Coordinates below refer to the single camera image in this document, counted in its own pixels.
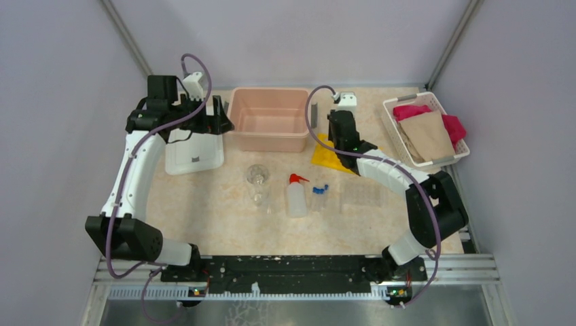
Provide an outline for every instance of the table surface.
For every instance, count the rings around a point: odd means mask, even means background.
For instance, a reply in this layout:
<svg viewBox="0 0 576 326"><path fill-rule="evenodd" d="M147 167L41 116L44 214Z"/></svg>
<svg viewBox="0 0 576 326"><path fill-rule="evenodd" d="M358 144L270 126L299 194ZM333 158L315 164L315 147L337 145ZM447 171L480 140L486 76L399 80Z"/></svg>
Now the table surface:
<svg viewBox="0 0 576 326"><path fill-rule="evenodd" d="M417 88L345 88L358 99L356 120L361 138L397 158L380 120L382 102L413 94ZM216 91L227 101L230 91ZM314 96L319 106L316 132L327 133L325 117L333 108L327 91ZM230 134L223 136L224 164L220 168L171 176L160 158L150 189L147 220L171 238L198 245L203 255L363 255L379 254L408 228L404 200L382 187L381 207L349 206L340 209L344 182L377 185L375 181L310 163L316 143L308 137L302 153L241 151ZM270 171L272 205L268 211L250 202L245 173L252 164ZM286 214L284 191L288 176L307 179L308 204L312 185L330 184L327 207L321 213L291 218ZM443 253L462 253L458 234L442 242Z"/></svg>

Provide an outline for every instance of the gray wall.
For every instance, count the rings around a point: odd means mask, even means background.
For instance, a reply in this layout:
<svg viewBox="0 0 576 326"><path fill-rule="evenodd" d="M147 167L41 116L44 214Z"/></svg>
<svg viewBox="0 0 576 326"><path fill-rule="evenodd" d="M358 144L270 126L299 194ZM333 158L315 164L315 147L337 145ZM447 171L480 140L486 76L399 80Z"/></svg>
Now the gray wall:
<svg viewBox="0 0 576 326"><path fill-rule="evenodd" d="M154 72L194 49L221 88L424 84L468 0L114 3Z"/></svg>
<svg viewBox="0 0 576 326"><path fill-rule="evenodd" d="M99 257L84 222L111 190L144 95L97 1L3 1L2 325L79 323Z"/></svg>
<svg viewBox="0 0 576 326"><path fill-rule="evenodd" d="M435 91L467 127L473 227L520 325L576 310L576 3L485 1Z"/></svg>

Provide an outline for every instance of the white plastic basket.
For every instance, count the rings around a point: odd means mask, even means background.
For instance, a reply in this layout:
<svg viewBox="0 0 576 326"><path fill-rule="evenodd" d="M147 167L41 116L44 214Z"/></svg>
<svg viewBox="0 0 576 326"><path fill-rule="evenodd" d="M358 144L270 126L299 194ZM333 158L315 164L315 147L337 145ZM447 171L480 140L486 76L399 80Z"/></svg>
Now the white plastic basket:
<svg viewBox="0 0 576 326"><path fill-rule="evenodd" d="M384 113L382 113L382 121L384 122L384 126L394 143L394 147L396 147L396 152L400 155L400 160L414 168L423 168L426 170L432 168L439 168L440 166L451 165L458 162L464 156L468 156L470 154L470 149L464 142L464 140L460 140L456 144L456 155L448 156L446 158L441 158L438 160L416 163L410 155L406 144L402 141L402 137L400 136L400 132L398 131L398 123L393 115L393 110L395 107L399 105L428 105L430 110L432 111L441 111L443 114L446 114L444 108L438 102L436 95L432 92L423 92L413 95L402 96L399 98L392 98L390 100L385 100L383 102L384 105Z"/></svg>

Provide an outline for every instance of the cable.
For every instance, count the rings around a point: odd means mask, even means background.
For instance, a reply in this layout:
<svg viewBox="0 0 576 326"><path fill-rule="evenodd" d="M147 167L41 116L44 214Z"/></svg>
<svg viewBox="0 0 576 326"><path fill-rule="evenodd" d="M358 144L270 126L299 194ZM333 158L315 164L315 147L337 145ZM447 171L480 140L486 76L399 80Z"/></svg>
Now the cable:
<svg viewBox="0 0 576 326"><path fill-rule="evenodd" d="M412 286L412 276L410 275L410 271L406 273L406 287Z"/></svg>
<svg viewBox="0 0 576 326"><path fill-rule="evenodd" d="M110 273L110 275L116 279L125 277L126 275L130 274L133 270L138 268L140 265L142 265L142 263L137 263L136 265L131 267L128 271L119 275L119 274L116 274L116 272L114 272L114 269L112 266L112 258L111 258L112 229L114 227L114 221L116 220L116 215L118 214L118 208L120 207L120 200L122 199L122 191L124 190L124 184L126 183L126 179L128 178L128 171L130 171L130 166L132 165L132 161L136 157L136 154L138 153L138 150L140 149L142 144L144 144L144 142L146 142L146 140L148 138L152 137L152 135L154 135L155 133L157 133L159 131L170 128L172 126L176 126L176 125L181 124L182 122L185 122L185 121L189 120L190 118L194 117L202 109L204 109L204 107L206 106L206 102L208 102L208 99L210 98L210 95L212 93L212 78L210 77L210 73L208 72L206 65L204 65L204 63L197 56L194 56L193 54L187 53L187 54L184 54L182 57L183 58L184 57L193 58L202 67L202 69L206 73L206 80L208 81L208 91L206 92L206 97L204 98L204 100L202 101L200 106L198 106L198 108L196 108L196 110L194 110L193 112L191 112L190 114L188 114L185 117L182 117L178 120L169 122L167 124L163 124L157 128L150 130L144 137L142 137L142 139L140 139L140 141L138 141L138 143L134 146L134 148L130 152L130 155L126 161L126 165L124 166L124 169L122 171L122 176L120 177L120 182L118 183L118 190L116 192L116 198L114 200L114 207L112 208L112 213L110 214L110 222L108 223L108 233L106 234L106 247L105 247L106 266L108 268L108 273Z"/></svg>
<svg viewBox="0 0 576 326"><path fill-rule="evenodd" d="M186 69L186 62L184 62L184 59L186 58L193 58L194 60L198 61L198 57L194 56L193 54L190 53L182 54L182 56L180 57L180 65L182 66L182 74L184 75L184 78L188 77L188 75L190 74Z"/></svg>
<svg viewBox="0 0 576 326"><path fill-rule="evenodd" d="M165 324L173 323L177 319L180 319L180 317L182 317L182 314L184 313L184 307L183 306L178 307L178 311L176 312L176 314L174 314L174 316L170 317L169 319L166 319L165 321L159 321L158 319L154 319L154 318L150 317L150 315L148 314L148 311L146 311L146 303L144 300L144 298L146 296L146 289L148 288L148 285L150 285L150 282L152 281L152 279L156 275L158 275L161 271L162 271L162 267L160 267L157 270L154 270L153 272L150 273L148 280L146 281L146 283L144 283L144 288L142 288L142 294L140 294L140 303L142 306L142 314L144 315L144 317L146 317L152 323L156 323L159 325L165 325ZM198 297L205 297L206 295L208 295L208 288L210 287L210 274L208 273L207 270L203 270L202 272L208 276L208 280L206 281L206 289L204 290L204 294L198 295Z"/></svg>
<svg viewBox="0 0 576 326"><path fill-rule="evenodd" d="M170 317L169 319L166 319L164 321L159 321L158 319L154 319L154 318L150 317L150 315L148 314L148 311L146 311L146 304L145 304L145 300L144 300L144 297L146 296L146 288L148 288L148 285L150 284L152 279L156 275L158 275L161 271L162 271L162 267L160 267L157 270L154 270L153 272L150 273L150 277L148 278L146 283L144 283L144 288L142 289L142 294L140 294L140 304L142 306L142 314L144 315L144 317L146 317L146 319L148 319L152 323L155 323L158 325L166 325L166 324L170 324L170 323L175 322L177 319L180 319L180 317L182 317L182 315L184 314L184 307L183 306L178 307L178 311L176 312L176 314L174 314L174 316Z"/></svg>
<svg viewBox="0 0 576 326"><path fill-rule="evenodd" d="M312 90L312 92L310 92L310 95L308 95L308 98L306 99L306 106L304 108L304 110L305 110L304 111L304 119L306 120L306 127L308 128L308 131L310 132L310 135L312 136L312 138L318 144L320 144L320 146L322 146L322 147L324 147L330 151L333 151L334 153L348 155L348 156L352 156L355 158L368 158L371 160L382 161L382 162L387 163L391 166L394 166L395 162L392 160L389 160L389 159L383 160L382 158L379 158L377 156L371 156L371 155L360 154L360 153L353 153L351 151L341 151L339 149L330 147L330 146L324 144L322 141L320 141L320 139L318 138L318 136L314 133L314 130L312 129L312 125L310 124L310 118L308 117L308 112L309 112L309 106L310 106L310 101L312 100L312 96L314 96L314 94L316 92L318 92L319 90L321 90L323 88L330 90L330 92L332 92L333 96L337 95L336 91L331 86L328 86L328 85L320 85L320 86L316 87L314 90ZM442 241L441 241L442 238L440 236L440 228L438 227L438 220L436 219L434 207L432 206L432 203L430 202L430 198L426 194L426 191L424 190L424 188L422 188L422 186L418 183L418 181L410 174L410 172L408 172L405 168L403 168L401 166L396 166L396 169L398 171L400 171L403 175L405 175L414 184L414 186L416 187L416 190L418 190L418 193L420 194L420 196L424 200L424 204L426 206L426 209L428 210L428 214L430 215L430 220L432 221L432 226L434 229L434 235L436 237L436 250L437 250L437 252L435 253L434 256L432 256L432 254L430 254L430 252L427 251L427 254L435 262L435 264L434 264L434 271L432 272L432 275L430 276L430 278L428 279L428 281L426 282L424 287L412 298L412 300L410 300L409 302L402 304L400 306L396 306L396 307L405 308L406 306L409 306L410 304L415 302L422 295L422 293L424 293L425 290L428 289L428 287L430 286L430 283L432 283L432 281L436 278L436 274L438 272L438 259L440 258L440 252L442 251Z"/></svg>
<svg viewBox="0 0 576 326"><path fill-rule="evenodd" d="M175 143L179 143L181 141L187 141L188 139L190 139L190 137L192 137L192 130L190 131L190 133L188 134L188 137L184 138L184 139L178 139L176 141L169 141L166 144L175 144Z"/></svg>
<svg viewBox="0 0 576 326"><path fill-rule="evenodd" d="M140 102L138 102L138 105L136 106L136 110L142 110L144 108L144 104L146 104L146 98L143 97Z"/></svg>
<svg viewBox="0 0 576 326"><path fill-rule="evenodd" d="M380 161L380 163L384 163L385 158L382 158L382 160ZM388 171L388 175L386 176L386 178L388 179L388 184L391 185L392 182L390 180L390 172L394 171L394 169L396 168L396 166L398 166L398 164L400 164L400 160L396 161L396 163L392 166L392 168L390 169L390 171Z"/></svg>
<svg viewBox="0 0 576 326"><path fill-rule="evenodd" d="M184 90L184 92L186 92L186 98L190 100L190 93L188 92L186 87L184 87L184 84L182 84L182 81L180 80L180 78L176 77L176 80L180 83L180 86L182 86L182 89Z"/></svg>

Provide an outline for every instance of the yellow sponge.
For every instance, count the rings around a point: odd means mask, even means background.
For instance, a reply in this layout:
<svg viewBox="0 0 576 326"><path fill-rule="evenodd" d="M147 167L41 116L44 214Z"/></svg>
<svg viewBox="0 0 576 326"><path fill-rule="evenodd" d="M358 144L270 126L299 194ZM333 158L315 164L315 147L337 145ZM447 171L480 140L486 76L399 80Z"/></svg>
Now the yellow sponge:
<svg viewBox="0 0 576 326"><path fill-rule="evenodd" d="M334 146L334 144L328 140L327 134L318 134L318 138L322 141L322 143L330 147ZM314 154L312 155L311 162L312 164L316 164L319 166L326 166L327 168L333 168L338 171L354 174L354 172L342 166L340 160L336 156L336 153L322 147L320 144L316 144L316 148L314 149Z"/></svg>

